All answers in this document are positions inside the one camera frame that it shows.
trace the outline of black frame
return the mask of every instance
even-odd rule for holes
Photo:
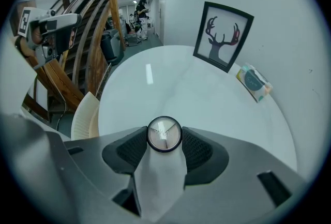
[[[235,13],[237,15],[240,15],[242,17],[245,17],[247,19],[247,24],[246,24],[245,30],[243,31],[242,37],[241,37],[241,39],[240,39],[240,41],[237,45],[237,48],[234,51],[233,56],[230,59],[227,66],[219,64],[216,61],[213,61],[212,59],[209,59],[208,57],[204,57],[204,56],[198,54],[198,49],[199,49],[201,38],[202,38],[202,35],[203,35],[203,32],[204,32],[204,27],[205,27],[209,7],[229,11],[229,12]],[[200,58],[203,61],[206,61],[206,62],[214,65],[215,67],[218,67],[219,69],[221,69],[221,70],[225,71],[226,73],[228,73],[229,70],[231,69],[233,63],[237,59],[237,57],[239,55],[239,52],[241,51],[241,49],[242,49],[242,47],[245,43],[245,40],[246,40],[247,35],[249,33],[249,30],[252,26],[253,20],[254,20],[254,16],[252,16],[252,15],[246,13],[246,12],[243,12],[243,11],[240,11],[240,10],[237,10],[235,8],[232,8],[232,7],[229,7],[229,6],[226,6],[226,5],[222,5],[222,4],[205,2],[204,8],[203,8],[203,13],[202,13],[200,29],[199,29],[199,34],[198,34],[197,42],[195,43],[195,49],[194,49],[194,52],[193,52],[193,56],[195,56],[197,58]]]

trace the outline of picture frame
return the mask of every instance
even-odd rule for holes
[[[228,73],[245,43],[253,20],[254,16],[246,12],[205,2],[193,56]],[[223,34],[223,37],[217,37],[217,34]]]

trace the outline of white chair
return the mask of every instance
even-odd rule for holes
[[[88,92],[77,107],[71,125],[71,140],[89,139],[99,136],[98,112],[100,102]]]

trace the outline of curved wooden slat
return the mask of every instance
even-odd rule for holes
[[[37,115],[41,116],[46,121],[49,121],[47,110],[37,103],[37,101],[34,100],[29,94],[26,94],[23,103]]]
[[[122,34],[121,24],[119,21],[118,3],[117,3],[117,0],[109,0],[109,2],[110,2],[110,11],[112,13],[112,20],[113,20],[114,28],[116,28],[119,32],[119,39],[121,41],[121,46],[122,46],[123,50],[125,50],[125,42],[124,42],[124,38],[123,38],[123,34]]]
[[[80,15],[82,17],[84,17],[84,15],[86,14],[87,10],[90,8],[90,6],[92,5],[92,3],[94,2],[95,0],[89,0],[88,3],[85,5],[84,9],[81,11]],[[59,63],[61,65],[61,68],[64,70],[65,67],[66,67],[66,60],[67,60],[67,56],[68,56],[68,50],[63,52],[63,54],[61,55],[60,57],[60,60],[59,60]]]
[[[81,66],[81,59],[82,59],[82,54],[83,54],[83,49],[85,46],[85,42],[87,39],[88,32],[91,28],[91,25],[94,21],[95,16],[97,15],[101,5],[104,3],[105,0],[100,0],[98,5],[95,7],[94,11],[92,12],[91,16],[89,17],[89,20],[85,26],[84,32],[82,34],[82,37],[79,41],[77,52],[76,52],[76,57],[74,59],[74,64],[73,64],[73,71],[72,71],[72,82],[76,87],[78,87],[78,76],[79,76],[79,70]]]
[[[46,68],[47,76],[55,83],[67,102],[68,107],[75,111],[81,100],[84,98],[84,95],[76,86],[74,86],[56,60],[49,62],[44,67]]]
[[[85,70],[85,91],[96,95],[99,84],[103,75],[108,68],[108,63],[101,50],[101,37],[104,26],[108,18],[109,2],[103,8],[97,26],[94,29],[91,44],[89,46],[86,70]]]

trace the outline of person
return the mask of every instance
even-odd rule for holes
[[[129,23],[130,23],[130,27],[132,28],[132,25],[134,23],[134,16],[133,16],[133,14],[130,14]]]
[[[141,24],[141,39],[147,39],[147,15],[148,9],[145,8],[146,0],[140,0],[136,10]]]

